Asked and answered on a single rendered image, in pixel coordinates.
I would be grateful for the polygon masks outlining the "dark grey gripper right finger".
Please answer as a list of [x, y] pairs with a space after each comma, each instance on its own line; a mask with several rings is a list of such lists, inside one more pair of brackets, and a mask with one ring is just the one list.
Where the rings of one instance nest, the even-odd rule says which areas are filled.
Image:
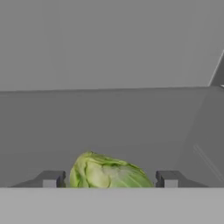
[[180, 171], [156, 171], [156, 187], [206, 187], [206, 185], [186, 178]]

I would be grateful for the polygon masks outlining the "green brussel sprout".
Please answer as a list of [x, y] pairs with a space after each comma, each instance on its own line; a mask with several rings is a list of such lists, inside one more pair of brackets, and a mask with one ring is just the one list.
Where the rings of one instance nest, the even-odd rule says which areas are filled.
[[152, 181], [138, 166], [92, 151], [77, 157], [70, 171], [69, 184], [74, 188], [153, 187]]

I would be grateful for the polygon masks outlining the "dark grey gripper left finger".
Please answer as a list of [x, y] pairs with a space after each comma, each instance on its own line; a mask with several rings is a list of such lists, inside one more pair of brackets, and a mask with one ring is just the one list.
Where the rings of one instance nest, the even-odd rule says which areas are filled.
[[42, 171], [36, 178], [16, 184], [15, 187], [65, 187], [65, 171]]

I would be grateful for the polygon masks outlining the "grey fridge shelf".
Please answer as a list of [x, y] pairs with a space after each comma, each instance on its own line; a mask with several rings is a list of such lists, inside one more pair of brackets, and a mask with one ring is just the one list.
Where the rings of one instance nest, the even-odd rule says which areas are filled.
[[94, 151], [224, 186], [224, 89], [146, 88], [0, 94], [0, 187], [69, 172]]

